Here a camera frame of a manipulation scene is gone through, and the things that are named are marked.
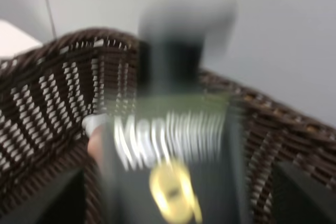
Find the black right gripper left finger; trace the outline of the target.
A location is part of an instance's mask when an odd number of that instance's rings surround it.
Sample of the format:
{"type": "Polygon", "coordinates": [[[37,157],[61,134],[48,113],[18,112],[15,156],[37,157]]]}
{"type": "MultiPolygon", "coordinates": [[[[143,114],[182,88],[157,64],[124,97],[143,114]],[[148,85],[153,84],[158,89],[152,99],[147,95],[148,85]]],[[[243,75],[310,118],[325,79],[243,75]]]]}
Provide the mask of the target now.
{"type": "Polygon", "coordinates": [[[81,168],[63,172],[1,223],[84,223],[85,178],[81,168]]]}

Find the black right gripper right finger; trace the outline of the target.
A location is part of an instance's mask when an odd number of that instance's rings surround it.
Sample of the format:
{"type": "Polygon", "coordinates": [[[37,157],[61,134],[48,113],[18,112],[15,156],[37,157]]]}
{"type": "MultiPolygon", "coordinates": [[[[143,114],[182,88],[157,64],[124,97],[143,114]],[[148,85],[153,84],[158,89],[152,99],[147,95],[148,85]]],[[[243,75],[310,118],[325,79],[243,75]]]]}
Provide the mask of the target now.
{"type": "Polygon", "coordinates": [[[272,171],[275,223],[335,223],[335,194],[295,165],[280,162],[272,171]]]}

